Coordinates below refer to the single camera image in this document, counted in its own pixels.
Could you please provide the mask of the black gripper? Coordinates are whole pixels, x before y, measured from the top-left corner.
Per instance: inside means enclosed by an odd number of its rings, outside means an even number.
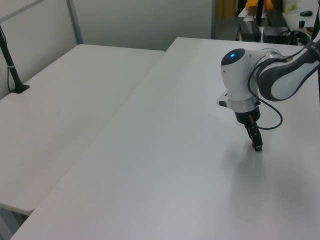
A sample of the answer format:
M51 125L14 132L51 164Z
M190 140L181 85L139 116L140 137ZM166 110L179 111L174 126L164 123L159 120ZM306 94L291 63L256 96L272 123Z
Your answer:
M240 124L246 128L251 140L251 146L256 152L263 148L263 141L256 121L261 117L260 108L257 106L249 112L235 112L235 117Z

